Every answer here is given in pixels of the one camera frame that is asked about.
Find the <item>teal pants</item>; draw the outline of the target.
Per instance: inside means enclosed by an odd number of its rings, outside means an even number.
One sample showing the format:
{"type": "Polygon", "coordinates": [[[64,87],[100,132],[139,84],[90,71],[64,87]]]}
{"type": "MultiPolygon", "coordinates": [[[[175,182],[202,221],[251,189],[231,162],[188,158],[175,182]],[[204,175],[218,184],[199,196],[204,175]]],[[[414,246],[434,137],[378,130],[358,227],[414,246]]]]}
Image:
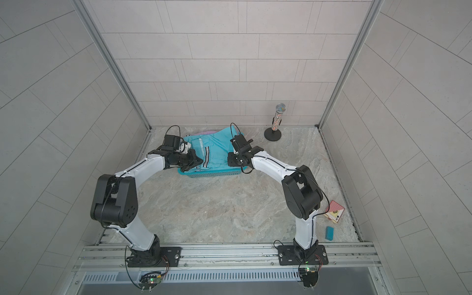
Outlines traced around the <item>teal pants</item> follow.
{"type": "Polygon", "coordinates": [[[204,168],[225,167],[227,156],[234,152],[231,139],[240,132],[234,127],[227,127],[211,135],[190,135],[184,140],[191,144],[196,155],[203,160],[199,166],[204,168]]]}

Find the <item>purple pants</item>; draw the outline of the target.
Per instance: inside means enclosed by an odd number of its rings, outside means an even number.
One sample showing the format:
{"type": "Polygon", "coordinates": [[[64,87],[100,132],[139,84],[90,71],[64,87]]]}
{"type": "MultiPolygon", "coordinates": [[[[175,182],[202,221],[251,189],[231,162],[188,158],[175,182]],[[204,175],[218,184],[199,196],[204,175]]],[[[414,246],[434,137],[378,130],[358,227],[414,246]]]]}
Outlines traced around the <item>purple pants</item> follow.
{"type": "Polygon", "coordinates": [[[199,133],[195,133],[194,135],[211,135],[211,134],[215,134],[215,133],[218,133],[219,131],[218,130],[206,130],[206,131],[203,131],[203,132],[199,132],[199,133]]]}

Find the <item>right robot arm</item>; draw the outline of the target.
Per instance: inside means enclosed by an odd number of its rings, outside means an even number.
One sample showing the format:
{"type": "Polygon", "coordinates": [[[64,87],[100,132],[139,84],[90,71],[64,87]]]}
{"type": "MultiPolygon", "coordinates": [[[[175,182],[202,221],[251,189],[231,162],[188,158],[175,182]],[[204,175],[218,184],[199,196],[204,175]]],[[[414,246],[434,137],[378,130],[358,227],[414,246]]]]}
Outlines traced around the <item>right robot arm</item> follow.
{"type": "Polygon", "coordinates": [[[228,154],[229,166],[252,168],[281,184],[286,205],[296,218],[295,255],[299,260],[307,261],[318,247],[315,222],[325,197],[310,168],[280,162],[259,146],[239,144],[236,140],[231,143],[234,151],[228,154]]]}

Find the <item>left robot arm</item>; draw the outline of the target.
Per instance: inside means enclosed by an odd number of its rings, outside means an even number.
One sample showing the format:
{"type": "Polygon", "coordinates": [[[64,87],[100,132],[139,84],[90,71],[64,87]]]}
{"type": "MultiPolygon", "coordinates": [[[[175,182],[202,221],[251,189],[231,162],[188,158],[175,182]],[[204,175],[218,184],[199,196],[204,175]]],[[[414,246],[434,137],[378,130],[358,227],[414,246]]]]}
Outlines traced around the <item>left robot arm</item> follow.
{"type": "Polygon", "coordinates": [[[158,236],[138,217],[138,188],[158,172],[170,168],[185,172],[202,163],[193,149],[184,152],[157,149],[130,168],[98,178],[90,217],[104,228],[118,231],[128,241],[131,252],[125,258],[128,267],[171,264],[161,250],[158,236]]]}

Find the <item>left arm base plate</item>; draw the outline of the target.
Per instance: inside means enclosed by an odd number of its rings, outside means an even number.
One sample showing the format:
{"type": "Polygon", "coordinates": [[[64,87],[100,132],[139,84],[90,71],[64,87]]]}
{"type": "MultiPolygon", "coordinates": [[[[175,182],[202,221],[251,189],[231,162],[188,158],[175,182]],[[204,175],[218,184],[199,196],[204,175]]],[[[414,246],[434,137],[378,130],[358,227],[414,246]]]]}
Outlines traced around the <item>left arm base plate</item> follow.
{"type": "Polygon", "coordinates": [[[125,258],[127,267],[177,267],[181,258],[181,247],[163,247],[159,254],[151,251],[130,250],[131,254],[125,258]]]}

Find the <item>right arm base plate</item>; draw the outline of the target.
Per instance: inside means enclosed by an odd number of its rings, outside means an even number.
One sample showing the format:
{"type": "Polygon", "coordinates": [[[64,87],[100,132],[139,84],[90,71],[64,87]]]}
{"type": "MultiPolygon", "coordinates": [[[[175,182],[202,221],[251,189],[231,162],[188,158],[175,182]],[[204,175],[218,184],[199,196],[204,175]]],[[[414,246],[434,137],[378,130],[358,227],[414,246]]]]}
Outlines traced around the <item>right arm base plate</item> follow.
{"type": "Polygon", "coordinates": [[[294,245],[276,246],[281,266],[308,265],[328,265],[329,260],[324,245],[314,245],[308,250],[304,250],[294,245]]]}

